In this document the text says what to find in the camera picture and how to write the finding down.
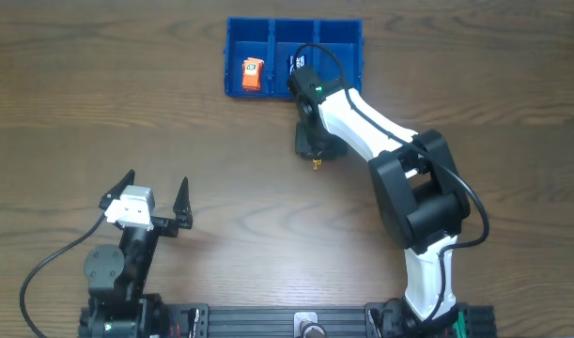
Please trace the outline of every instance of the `wooden table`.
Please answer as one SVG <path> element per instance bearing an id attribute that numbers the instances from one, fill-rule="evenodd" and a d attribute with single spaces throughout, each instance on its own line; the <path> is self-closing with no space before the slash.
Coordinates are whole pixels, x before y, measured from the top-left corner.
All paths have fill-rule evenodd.
<path id="1" fill-rule="evenodd" d="M 0 1 L 0 337 L 31 336 L 25 275 L 83 234 L 129 169 L 171 216 L 184 176 L 194 229 L 162 239 L 147 291 L 211 305 L 364 304 L 403 294 L 403 252 L 355 155 L 318 173 L 293 153 L 292 102 L 233 100 L 227 16 L 365 21 L 363 96 L 438 129 L 492 221 L 455 252 L 458 300 L 502 336 L 574 335 L 574 1 Z M 462 239 L 480 233 L 476 212 Z M 103 226 L 45 268 L 27 302 L 75 336 L 83 262 Z"/>

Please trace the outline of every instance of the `blue tray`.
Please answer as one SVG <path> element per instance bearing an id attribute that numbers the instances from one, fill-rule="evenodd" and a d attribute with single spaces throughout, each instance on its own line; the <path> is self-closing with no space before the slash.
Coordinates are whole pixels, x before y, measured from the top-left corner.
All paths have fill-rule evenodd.
<path id="1" fill-rule="evenodd" d="M 224 50 L 227 96 L 289 99 L 289 57 L 305 42 L 321 43 L 333 51 L 343 64 L 348 81 L 362 90 L 362 20 L 228 18 Z M 340 76 L 334 61 L 321 50 L 306 48 L 302 54 L 321 79 Z M 242 89 L 242 62 L 247 57 L 264 60 L 259 92 Z"/>

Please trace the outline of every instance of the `cable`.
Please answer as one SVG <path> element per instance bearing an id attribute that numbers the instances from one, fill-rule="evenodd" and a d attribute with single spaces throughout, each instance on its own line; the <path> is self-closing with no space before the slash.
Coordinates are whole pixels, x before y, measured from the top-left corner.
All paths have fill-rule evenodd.
<path id="1" fill-rule="evenodd" d="M 20 309 L 22 310 L 23 319 L 25 319 L 27 326 L 30 327 L 30 329 L 32 329 L 32 331 L 37 335 L 38 338 L 46 338 L 46 336 L 36 327 L 36 325 L 34 324 L 32 319 L 30 318 L 30 315 L 27 313 L 27 309 L 25 307 L 25 292 L 27 291 L 27 287 L 30 284 L 30 281 L 32 281 L 32 278 L 34 278 L 34 276 L 40 271 L 40 269 L 44 268 L 44 266 L 51 263 L 51 261 L 53 261 L 55 258 L 60 256 L 64 252 L 66 252 L 69 249 L 73 248 L 74 246 L 82 243 L 85 239 L 87 239 L 90 235 L 92 235 L 92 233 L 94 233 L 95 230 L 97 230 L 97 228 L 99 228 L 99 225 L 101 225 L 101 223 L 104 219 L 105 219 L 105 214 L 103 213 L 103 214 L 101 214 L 101 216 L 99 217 L 97 222 L 90 228 L 90 230 L 88 230 L 88 232 L 83 234 L 80 238 L 74 240 L 72 243 L 61 248 L 56 253 L 53 253 L 50 256 L 46 257 L 42 262 L 40 262 L 38 265 L 36 265 L 36 267 L 33 268 L 32 271 L 30 271 L 30 273 L 27 275 L 27 277 L 25 277 L 25 281 L 23 281 L 22 289 L 20 290 Z"/>
<path id="2" fill-rule="evenodd" d="M 445 166 L 436 162 L 430 155 L 428 155 L 428 153 L 426 153 L 420 147 L 415 146 L 411 143 L 408 143 L 408 142 L 402 140 L 401 138 L 395 136 L 392 132 L 383 128 L 381 125 L 376 123 L 370 117 L 366 116 L 366 114 L 364 114 L 364 112 L 362 112 L 355 105 L 355 103 L 351 99 L 351 96 L 349 95 L 349 90 L 347 89 L 347 86 L 346 86 L 347 78 L 346 78 L 345 70 L 343 69 L 343 65 L 341 65 L 341 62 L 339 62 L 336 55 L 334 55 L 334 53 L 331 52 L 328 48 L 326 48 L 320 44 L 317 44 L 317 43 L 304 43 L 295 52 L 295 55 L 293 57 L 294 60 L 297 60 L 297 56 L 299 56 L 299 53 L 305 47 L 314 47 L 314 48 L 318 48 L 318 49 L 322 50 L 324 53 L 326 53 L 328 56 L 330 56 L 331 59 L 334 61 L 334 63 L 338 66 L 339 71 L 341 72 L 341 78 L 340 78 L 341 86 L 343 87 L 343 89 L 345 91 L 345 97 L 347 98 L 349 106 L 351 107 L 351 109 L 353 111 L 355 111 L 359 116 L 361 116 L 364 120 L 366 120 L 368 123 L 370 123 L 374 128 L 376 128 L 380 132 L 382 132 L 385 135 L 387 135 L 388 137 L 396 140 L 402 146 L 405 146 L 408 149 L 414 151 L 416 154 L 422 156 L 427 161 L 431 162 L 433 164 L 433 166 L 438 166 L 439 168 L 441 168 L 445 173 L 447 173 L 449 176 L 451 176 L 458 183 L 458 185 L 471 197 L 474 204 L 476 205 L 476 208 L 478 209 L 479 215 L 481 216 L 481 220 L 483 221 L 483 233 L 481 234 L 481 236 L 477 239 L 470 240 L 467 242 L 456 243 L 456 244 L 444 246 L 438 253 L 439 263 L 440 263 L 440 267 L 441 267 L 441 291 L 439 293 L 439 298 L 437 300 L 437 304 L 436 304 L 435 308 L 430 313 L 430 315 L 427 317 L 427 319 L 425 319 L 425 321 L 428 322 L 439 311 L 439 308 L 441 307 L 441 304 L 442 304 L 444 297 L 445 297 L 445 283 L 446 283 L 446 281 L 445 281 L 445 262 L 443 260 L 443 258 L 445 256 L 445 252 L 448 250 L 453 250 L 453 249 L 470 248 L 470 247 L 479 245 L 482 242 L 484 242 L 485 239 L 487 239 L 487 237 L 489 236 L 489 216 L 487 215 L 487 211 L 485 210 L 485 207 L 483 206 L 483 203 L 481 202 L 481 200 L 476 195 L 476 192 L 474 192 L 474 190 L 471 188 L 471 186 L 468 185 L 468 183 L 466 183 L 466 181 L 464 179 L 462 179 L 459 175 L 456 175 L 454 172 L 449 170 L 449 168 L 446 168 Z"/>

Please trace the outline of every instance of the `orange object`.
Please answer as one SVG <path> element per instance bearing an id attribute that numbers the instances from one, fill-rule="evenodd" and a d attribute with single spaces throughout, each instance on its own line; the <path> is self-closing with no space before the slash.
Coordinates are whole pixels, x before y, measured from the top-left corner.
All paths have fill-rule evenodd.
<path id="1" fill-rule="evenodd" d="M 261 71 L 264 60 L 248 57 L 242 63 L 242 89 L 259 91 L 261 89 Z"/>

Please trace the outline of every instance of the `small yellow object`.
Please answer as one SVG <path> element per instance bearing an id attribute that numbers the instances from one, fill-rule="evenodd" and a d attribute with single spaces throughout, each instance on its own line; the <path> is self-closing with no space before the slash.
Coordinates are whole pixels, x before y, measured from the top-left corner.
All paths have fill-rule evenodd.
<path id="1" fill-rule="evenodd" d="M 314 171 L 317 171 L 322 164 L 322 160 L 312 160 L 312 162 L 314 163 Z"/>

